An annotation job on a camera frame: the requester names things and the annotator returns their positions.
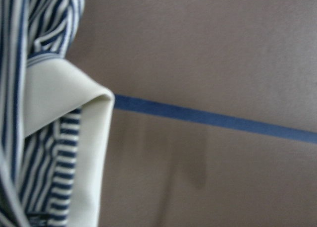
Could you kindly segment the navy white striped polo shirt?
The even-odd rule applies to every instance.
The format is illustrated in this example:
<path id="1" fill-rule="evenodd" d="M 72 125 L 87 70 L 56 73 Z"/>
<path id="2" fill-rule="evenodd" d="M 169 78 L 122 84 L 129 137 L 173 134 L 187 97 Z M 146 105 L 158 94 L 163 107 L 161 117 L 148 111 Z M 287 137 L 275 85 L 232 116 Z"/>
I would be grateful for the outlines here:
<path id="1" fill-rule="evenodd" d="M 96 227 L 113 93 L 66 60 L 85 0 L 0 0 L 0 224 Z"/>

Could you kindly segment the brown table mat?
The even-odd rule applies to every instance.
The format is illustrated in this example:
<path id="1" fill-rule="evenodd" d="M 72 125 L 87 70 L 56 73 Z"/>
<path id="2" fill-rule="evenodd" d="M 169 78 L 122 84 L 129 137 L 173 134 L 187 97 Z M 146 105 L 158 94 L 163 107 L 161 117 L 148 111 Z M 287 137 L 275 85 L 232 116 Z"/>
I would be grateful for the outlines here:
<path id="1" fill-rule="evenodd" d="M 116 96 L 102 227 L 317 224 L 317 0 L 86 0 Z"/>

